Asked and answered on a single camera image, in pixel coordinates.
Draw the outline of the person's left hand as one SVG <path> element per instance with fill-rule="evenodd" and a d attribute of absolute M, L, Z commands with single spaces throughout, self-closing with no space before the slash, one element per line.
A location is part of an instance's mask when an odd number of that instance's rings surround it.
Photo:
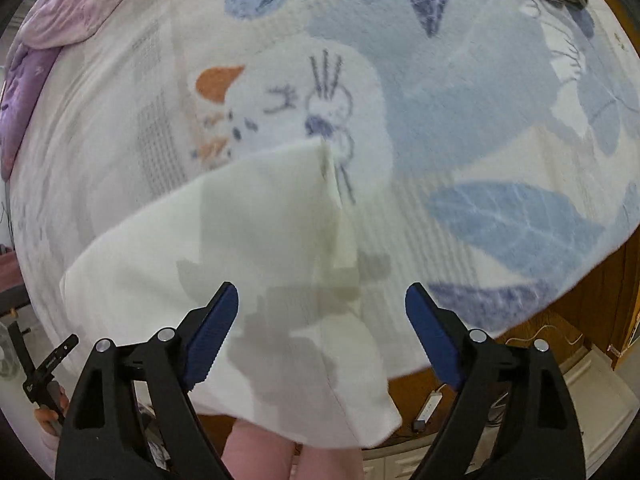
<path fill-rule="evenodd" d="M 66 396 L 66 391 L 62 386 L 58 387 L 58 406 L 63 415 L 68 412 L 70 406 L 70 400 Z M 41 405 L 40 408 L 36 408 L 34 411 L 35 420 L 38 422 L 41 429 L 52 437 L 58 437 L 60 430 L 58 430 L 58 413 L 55 410 L 51 410 L 47 405 Z"/>

